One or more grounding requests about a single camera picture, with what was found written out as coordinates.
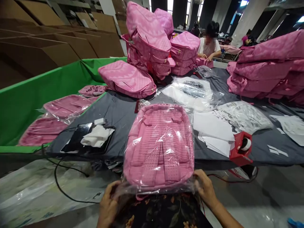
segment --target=dark hair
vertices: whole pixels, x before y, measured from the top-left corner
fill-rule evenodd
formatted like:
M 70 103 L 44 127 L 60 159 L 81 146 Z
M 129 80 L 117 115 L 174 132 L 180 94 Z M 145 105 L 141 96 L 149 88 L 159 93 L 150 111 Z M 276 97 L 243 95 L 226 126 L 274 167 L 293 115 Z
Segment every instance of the dark hair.
M 215 38 L 218 36 L 219 31 L 219 23 L 211 21 L 207 25 L 206 34 L 209 35 L 212 38 Z

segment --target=green fabric liner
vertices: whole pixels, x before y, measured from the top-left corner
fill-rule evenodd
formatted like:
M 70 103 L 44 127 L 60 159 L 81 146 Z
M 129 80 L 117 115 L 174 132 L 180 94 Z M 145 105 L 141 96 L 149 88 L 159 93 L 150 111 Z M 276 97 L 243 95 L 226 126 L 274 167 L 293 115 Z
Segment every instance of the green fabric liner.
M 33 153 L 39 149 L 40 146 L 15 146 L 28 126 L 42 114 L 37 109 L 49 101 L 77 94 L 86 85 L 105 85 L 97 70 L 117 60 L 127 61 L 127 58 L 80 60 L 1 89 L 0 153 Z

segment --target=concrete pillar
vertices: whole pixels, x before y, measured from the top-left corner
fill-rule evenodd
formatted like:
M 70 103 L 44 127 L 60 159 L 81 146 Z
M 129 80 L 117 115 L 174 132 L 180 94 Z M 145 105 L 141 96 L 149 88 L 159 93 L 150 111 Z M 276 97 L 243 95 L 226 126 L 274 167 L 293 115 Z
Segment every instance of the concrete pillar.
M 231 0 L 218 0 L 212 20 L 219 23 L 219 30 L 223 25 Z
M 264 9 L 268 5 L 269 0 L 250 0 L 243 15 L 235 29 L 231 45 L 240 47 L 242 46 L 242 37 L 246 35 L 248 29 L 253 29 L 254 25 L 260 18 Z
M 282 16 L 280 17 L 280 19 L 276 22 L 275 26 L 269 32 L 269 35 L 273 35 L 275 33 L 275 31 L 278 29 L 279 25 L 285 20 L 286 17 L 287 17 L 287 13 L 284 12 L 282 14 Z
M 270 19 L 270 21 L 268 22 L 268 24 L 266 25 L 266 27 L 264 28 L 264 30 L 262 31 L 260 36 L 257 38 L 257 40 L 256 40 L 257 42 L 260 42 L 261 40 L 264 40 L 268 37 L 268 35 L 270 34 L 270 31 L 275 27 L 277 22 L 282 17 L 283 13 L 284 13 L 283 9 L 279 9 L 274 13 L 274 15 L 272 16 L 272 18 Z

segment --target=person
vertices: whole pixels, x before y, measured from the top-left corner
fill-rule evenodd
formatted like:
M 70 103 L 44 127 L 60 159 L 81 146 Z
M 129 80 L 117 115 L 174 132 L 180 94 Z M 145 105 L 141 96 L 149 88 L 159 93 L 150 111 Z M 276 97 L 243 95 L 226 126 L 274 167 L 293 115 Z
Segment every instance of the person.
M 109 184 L 100 202 L 97 228 L 108 227 L 212 227 L 201 211 L 200 201 L 209 207 L 223 228 L 242 228 L 217 199 L 211 180 L 195 170 L 196 195 L 192 193 L 148 195 L 141 201 L 133 196 L 117 197 L 120 181 Z
M 212 61 L 213 57 L 218 57 L 222 54 L 219 42 L 216 39 L 219 31 L 219 23 L 211 21 L 207 25 L 206 34 L 200 39 L 198 57 Z
M 249 29 L 248 32 L 246 33 L 246 35 L 243 36 L 243 38 L 242 38 L 243 46 L 247 46 L 251 42 L 251 40 L 248 39 L 248 37 L 250 36 L 250 34 L 251 34 L 251 30 Z
M 200 29 L 199 29 L 199 22 L 198 21 L 196 21 L 194 23 L 194 27 L 191 29 L 190 33 L 193 34 L 193 35 L 195 35 L 196 37 L 199 36 Z

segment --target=table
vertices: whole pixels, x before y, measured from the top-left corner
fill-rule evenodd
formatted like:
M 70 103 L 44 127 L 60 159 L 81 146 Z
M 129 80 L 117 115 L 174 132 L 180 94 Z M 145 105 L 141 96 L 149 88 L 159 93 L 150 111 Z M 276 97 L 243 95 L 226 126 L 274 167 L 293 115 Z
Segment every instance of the table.
M 240 97 L 228 92 L 226 84 L 229 74 L 225 69 L 214 68 L 217 74 L 215 78 L 204 79 L 210 82 L 213 91 L 220 91 L 225 95 L 221 98 L 221 103 L 239 101 Z M 196 78 L 192 72 L 188 76 Z M 267 100 L 257 100 L 243 97 L 244 101 L 253 102 L 254 106 L 261 110 L 266 116 L 268 115 L 299 115 L 304 117 L 304 109 L 290 108 L 282 103 L 270 105 Z M 171 103 L 174 101 L 160 93 L 153 100 L 155 103 Z M 104 155 L 95 155 L 102 160 L 123 161 L 125 146 L 128 139 L 128 133 L 135 120 L 134 113 L 136 99 L 124 94 L 109 91 L 96 103 L 94 103 L 82 116 L 78 117 L 68 128 L 77 127 L 78 124 L 94 122 L 95 119 L 105 118 L 109 126 L 115 126 L 116 131 L 112 137 L 109 147 Z M 254 166 L 277 165 L 291 166 L 304 163 L 304 148 L 292 141 L 287 135 L 281 134 L 276 128 L 280 127 L 279 122 L 274 122 L 274 129 L 265 129 L 257 131 L 252 138 L 252 152 L 249 158 L 253 160 Z M 63 148 L 72 136 L 73 132 L 61 133 L 48 147 L 47 154 L 58 156 L 58 151 Z M 205 143 L 198 138 L 198 132 L 194 131 L 194 150 L 195 150 L 195 168 L 204 170 L 226 170 L 235 168 L 233 162 L 214 151 L 209 150 Z M 268 146 L 273 146 L 288 153 L 289 157 L 276 155 L 269 152 Z

